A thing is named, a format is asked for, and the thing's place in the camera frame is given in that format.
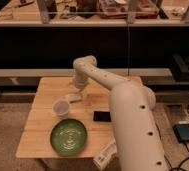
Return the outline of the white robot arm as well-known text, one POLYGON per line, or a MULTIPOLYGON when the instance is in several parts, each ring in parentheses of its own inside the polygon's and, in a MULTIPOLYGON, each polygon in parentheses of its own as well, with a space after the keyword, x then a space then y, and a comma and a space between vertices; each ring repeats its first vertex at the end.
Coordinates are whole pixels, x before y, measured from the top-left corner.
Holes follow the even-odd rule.
POLYGON ((73 84, 84 89, 88 79, 110 91, 109 110, 122 171, 168 171, 152 110, 154 92, 132 79, 97 67, 94 56, 74 60, 73 84))

